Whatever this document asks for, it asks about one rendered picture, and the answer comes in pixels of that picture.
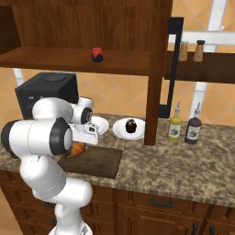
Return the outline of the red-lidded jam jar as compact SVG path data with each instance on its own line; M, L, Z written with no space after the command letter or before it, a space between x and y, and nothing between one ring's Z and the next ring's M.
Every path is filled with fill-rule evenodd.
M101 62L103 60L103 51L101 48L92 48L93 62Z

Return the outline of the black shelf bracket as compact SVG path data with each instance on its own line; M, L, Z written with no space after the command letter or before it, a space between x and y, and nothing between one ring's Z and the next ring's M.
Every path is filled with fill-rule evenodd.
M174 79L176 76L178 56L183 32L184 19L182 17L171 17L169 19L169 40L174 43L173 58L171 59L171 72L170 72L170 83L167 97L167 104L160 105L159 117L168 118L171 113L171 105L173 100L173 89L174 89Z

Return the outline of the black-topped wooden shaker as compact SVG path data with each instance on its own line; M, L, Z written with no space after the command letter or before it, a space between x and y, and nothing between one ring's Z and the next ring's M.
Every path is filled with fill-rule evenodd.
M196 51L194 53L193 61L194 62L201 62L203 61L203 50L204 50L204 44L205 41L202 39L199 39L196 45Z

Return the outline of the dark wooden wall shelf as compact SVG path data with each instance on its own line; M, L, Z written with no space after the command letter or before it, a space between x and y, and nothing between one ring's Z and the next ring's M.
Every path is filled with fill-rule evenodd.
M187 61L177 63L177 81L235 84L235 53L204 52L201 62L193 56L188 52Z

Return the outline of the dark brown condiment bottle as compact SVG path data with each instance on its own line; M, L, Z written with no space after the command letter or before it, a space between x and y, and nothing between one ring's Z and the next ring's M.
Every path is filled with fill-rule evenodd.
M200 104L197 104L195 109L194 116L188 120L186 133L185 133L185 142L188 144L196 144L199 131L201 128L200 117Z

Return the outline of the dark brown cutting board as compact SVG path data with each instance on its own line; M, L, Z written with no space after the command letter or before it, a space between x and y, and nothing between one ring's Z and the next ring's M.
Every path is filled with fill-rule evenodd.
M68 173L115 179L121 157L121 149L91 146L75 158L62 156L58 164Z

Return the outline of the white plate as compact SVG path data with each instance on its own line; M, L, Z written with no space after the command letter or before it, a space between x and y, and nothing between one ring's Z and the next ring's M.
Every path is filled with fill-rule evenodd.
M109 128L109 123L103 117L92 117L92 123L97 126L99 135L103 135Z
M128 133L126 131L126 123L129 117L122 118L116 121L113 125L113 132L116 136L123 140L140 140L144 137L145 132L145 121L139 118L133 118L137 127L134 133Z

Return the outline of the open wooden wall cabinet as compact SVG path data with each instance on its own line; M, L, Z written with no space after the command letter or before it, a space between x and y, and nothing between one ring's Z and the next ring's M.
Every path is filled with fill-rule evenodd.
M147 75L156 139L173 0L0 0L0 67ZM93 62L92 48L103 60Z

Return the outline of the black countertop appliance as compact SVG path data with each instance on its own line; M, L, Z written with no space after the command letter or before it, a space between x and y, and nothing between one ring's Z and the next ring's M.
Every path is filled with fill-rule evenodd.
M32 119L32 107L43 97L58 97L73 104L79 99L74 73L38 73L15 92L24 119Z

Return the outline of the yellow condiment bottle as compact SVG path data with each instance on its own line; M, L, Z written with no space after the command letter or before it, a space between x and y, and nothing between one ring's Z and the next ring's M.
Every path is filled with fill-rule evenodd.
M167 139L171 142L177 142L180 137L182 119L180 118L180 103L177 103L174 115L169 119L169 128Z

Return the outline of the white window frame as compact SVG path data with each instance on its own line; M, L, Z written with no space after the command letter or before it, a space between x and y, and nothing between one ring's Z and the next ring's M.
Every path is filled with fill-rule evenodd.
M235 55L235 0L173 0L174 17L183 17L188 50L203 39L205 53ZM177 81L173 102L181 104L184 120L202 106L204 123L235 126L235 84Z

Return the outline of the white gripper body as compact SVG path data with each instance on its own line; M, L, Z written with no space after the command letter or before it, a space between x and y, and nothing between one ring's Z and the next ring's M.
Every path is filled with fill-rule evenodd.
M73 132L73 141L80 141L90 145L96 145L98 143L97 133L83 133L79 131Z

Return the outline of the white-topped wooden shaker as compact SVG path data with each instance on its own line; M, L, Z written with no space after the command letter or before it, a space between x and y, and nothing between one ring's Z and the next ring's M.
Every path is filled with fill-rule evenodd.
M188 48L188 40L182 40L181 41L181 48L179 51L179 62L186 62L187 61L187 48Z

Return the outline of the wooden drawer front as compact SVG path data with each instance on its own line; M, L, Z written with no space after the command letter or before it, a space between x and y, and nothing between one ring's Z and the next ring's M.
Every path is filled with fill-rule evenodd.
M173 201L173 208L156 207L153 205L149 205L149 198L152 198L154 201L163 202L163 203L168 203L169 201ZM208 209L208 204L205 203L188 201L179 198L171 198L167 196L148 195L137 192L131 194L131 200L133 203L137 204L140 207L168 210L168 211L173 211L175 213L195 215L198 217L205 215Z

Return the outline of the orange croissant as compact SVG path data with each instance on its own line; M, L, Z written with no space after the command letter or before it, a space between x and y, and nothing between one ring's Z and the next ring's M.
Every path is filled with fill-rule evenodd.
M69 152L69 156L76 158L85 151L85 144L80 141L74 141Z

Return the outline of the chocolate muffin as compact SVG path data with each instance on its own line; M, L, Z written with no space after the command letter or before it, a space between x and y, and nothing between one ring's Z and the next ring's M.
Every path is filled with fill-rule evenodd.
M127 122L126 122L126 132L127 133L134 133L136 131L136 128L137 128L137 124L135 122L134 119L129 119Z

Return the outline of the wooden base cabinet door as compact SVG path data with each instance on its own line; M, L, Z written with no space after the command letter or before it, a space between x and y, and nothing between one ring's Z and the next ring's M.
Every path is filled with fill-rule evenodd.
M118 207L118 235L191 235L192 219Z

